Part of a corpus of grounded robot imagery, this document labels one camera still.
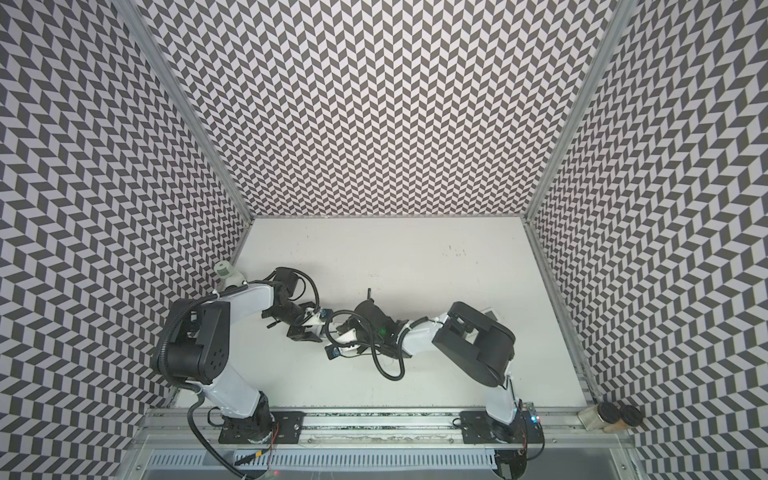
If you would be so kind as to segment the clear jar black lid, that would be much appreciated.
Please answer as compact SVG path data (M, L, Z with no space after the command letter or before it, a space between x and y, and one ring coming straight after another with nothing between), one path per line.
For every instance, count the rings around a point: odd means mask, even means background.
M602 430L620 419L619 408L611 402L600 402L580 411L577 417L587 431Z

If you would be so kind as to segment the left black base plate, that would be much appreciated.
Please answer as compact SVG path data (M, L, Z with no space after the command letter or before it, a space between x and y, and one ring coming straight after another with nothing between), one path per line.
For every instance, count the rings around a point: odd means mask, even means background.
M302 432L305 413L277 411L249 418L224 417L218 441L223 445L297 444Z

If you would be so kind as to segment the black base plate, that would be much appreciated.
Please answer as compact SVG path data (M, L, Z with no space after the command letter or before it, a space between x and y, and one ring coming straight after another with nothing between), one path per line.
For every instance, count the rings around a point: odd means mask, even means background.
M528 445L542 444L545 441L543 430L538 420L534 420L528 411L518 413L510 424L504 424L490 417L485 411L462 411L457 426L461 430L465 444L506 443Z
M277 411L249 418L224 417L218 441L223 445L297 444L302 432L305 413Z

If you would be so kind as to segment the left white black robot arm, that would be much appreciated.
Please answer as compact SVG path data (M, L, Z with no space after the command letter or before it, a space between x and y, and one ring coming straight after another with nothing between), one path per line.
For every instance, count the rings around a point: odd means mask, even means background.
M297 341L318 342L311 331L323 317L314 280L291 267L277 267L262 280L247 280L228 261L214 272L223 289L199 299L181 299L169 316L151 357L152 370L178 389L218 409L222 444L265 443L277 434L265 393L250 386L230 364L231 327L259 314L289 327Z

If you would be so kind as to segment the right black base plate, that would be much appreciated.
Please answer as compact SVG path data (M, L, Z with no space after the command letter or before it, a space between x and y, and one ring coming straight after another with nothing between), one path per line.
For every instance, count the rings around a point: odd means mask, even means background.
M457 426L461 430L465 444L506 443L528 445L542 444L545 441L543 430L538 420L534 420L528 411L518 413L510 424L504 424L490 417L485 411L462 411Z

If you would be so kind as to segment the white bottle green cap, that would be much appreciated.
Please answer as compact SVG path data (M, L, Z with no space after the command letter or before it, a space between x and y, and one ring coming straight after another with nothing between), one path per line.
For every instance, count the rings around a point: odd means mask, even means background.
M238 288L247 282L245 276L228 260L217 262L214 265L214 273L219 278L220 292Z

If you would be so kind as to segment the aluminium mounting rail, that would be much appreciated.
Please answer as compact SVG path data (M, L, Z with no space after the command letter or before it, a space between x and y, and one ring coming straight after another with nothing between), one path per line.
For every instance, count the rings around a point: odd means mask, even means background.
M273 409L294 410L292 407ZM461 447L457 426L461 407L433 408L304 408L303 428L297 444L303 448L352 447ZM580 423L577 407L537 407L547 448L632 447L626 431L608 434L587 431ZM182 408L152 409L130 445L195 448L199 445Z

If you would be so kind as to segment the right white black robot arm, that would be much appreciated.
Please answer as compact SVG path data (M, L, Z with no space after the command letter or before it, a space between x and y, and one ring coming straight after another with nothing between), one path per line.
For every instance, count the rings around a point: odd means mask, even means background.
M323 311L320 319L329 359L369 354L378 373L391 382L405 378L405 361L413 356L443 354L487 389L485 423L490 438L498 443L527 441L522 401L508 372L516 337L489 312L457 301L437 317L395 321L367 299L353 310Z

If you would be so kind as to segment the brown jar black lid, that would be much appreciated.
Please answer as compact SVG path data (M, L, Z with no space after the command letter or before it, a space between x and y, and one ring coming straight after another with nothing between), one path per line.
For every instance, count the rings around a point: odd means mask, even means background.
M645 419L644 412L634 405L622 405L619 408L619 420L603 428L605 433L617 433L639 427Z

